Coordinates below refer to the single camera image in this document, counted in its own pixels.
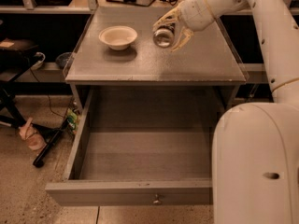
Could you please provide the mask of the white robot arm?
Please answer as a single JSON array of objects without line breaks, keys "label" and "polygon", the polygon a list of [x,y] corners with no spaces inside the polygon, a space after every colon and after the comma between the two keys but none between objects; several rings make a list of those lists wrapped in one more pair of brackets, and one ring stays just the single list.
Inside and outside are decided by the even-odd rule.
[{"label": "white robot arm", "polygon": [[174,49],[249,7],[273,100],[226,111],[212,143],[214,224],[299,224],[299,28],[283,0],[184,0],[155,22],[182,25]]}]

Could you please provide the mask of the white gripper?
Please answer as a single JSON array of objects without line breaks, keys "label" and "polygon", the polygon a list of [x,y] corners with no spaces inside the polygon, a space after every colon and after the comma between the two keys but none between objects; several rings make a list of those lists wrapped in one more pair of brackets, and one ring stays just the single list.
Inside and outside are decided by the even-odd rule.
[{"label": "white gripper", "polygon": [[215,17],[207,0],[184,0],[175,7],[165,13],[152,26],[152,31],[155,32],[161,26],[166,26],[172,23],[182,22],[188,27],[183,26],[178,36],[177,43],[171,48],[171,51],[177,51],[184,47],[193,36],[193,32],[205,30]]}]

